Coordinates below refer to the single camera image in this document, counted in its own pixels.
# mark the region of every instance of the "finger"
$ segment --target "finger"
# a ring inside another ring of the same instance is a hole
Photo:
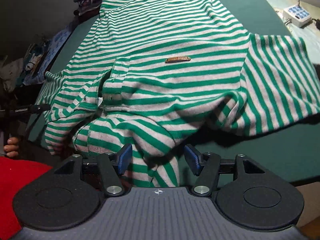
[[[7,156],[8,156],[9,158],[13,158],[13,157],[16,157],[16,156],[18,156],[18,155],[19,155],[18,152],[9,152],[9,153],[7,153]]]
[[[19,142],[19,138],[17,138],[17,137],[11,137],[8,139],[9,145],[17,144],[18,142]]]
[[[13,152],[13,151],[17,151],[19,149],[18,145],[6,145],[3,147],[3,150],[5,152]]]

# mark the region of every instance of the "red cloth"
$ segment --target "red cloth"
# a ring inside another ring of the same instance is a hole
[[[49,169],[42,163],[0,157],[0,239],[8,240],[21,230],[12,208],[14,195]]]

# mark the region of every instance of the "green and white striped shirt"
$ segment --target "green and white striped shirt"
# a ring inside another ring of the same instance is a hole
[[[165,63],[170,57],[190,61]],[[87,155],[133,146],[125,177],[179,185],[168,154],[202,125],[252,136],[316,114],[320,87],[306,47],[249,33],[219,0],[103,0],[69,64],[46,74],[38,103],[49,150],[68,135]]]

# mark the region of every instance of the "shirt sleeve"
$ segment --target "shirt sleeve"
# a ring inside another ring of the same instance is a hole
[[[319,79],[301,38],[251,33],[240,90],[231,127],[239,134],[277,130],[320,110]]]

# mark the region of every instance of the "green tablecloth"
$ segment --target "green tablecloth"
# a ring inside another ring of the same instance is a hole
[[[252,33],[290,35],[266,0],[220,1]],[[57,73],[65,68],[96,18],[84,22],[75,29],[53,64],[52,73]],[[34,119],[35,116],[32,116],[29,124]],[[44,118],[41,116],[32,129],[29,140],[46,147],[43,134]],[[245,141],[227,133],[217,132],[211,133],[207,138],[197,134],[191,142],[196,145],[198,150],[215,152],[222,158],[234,158],[239,153],[246,154],[275,174],[293,182],[320,175],[319,134],[320,124],[297,124],[260,138]],[[190,185],[196,180],[184,158],[180,159],[179,168],[182,185]],[[220,185],[231,179],[230,175],[220,176]]]

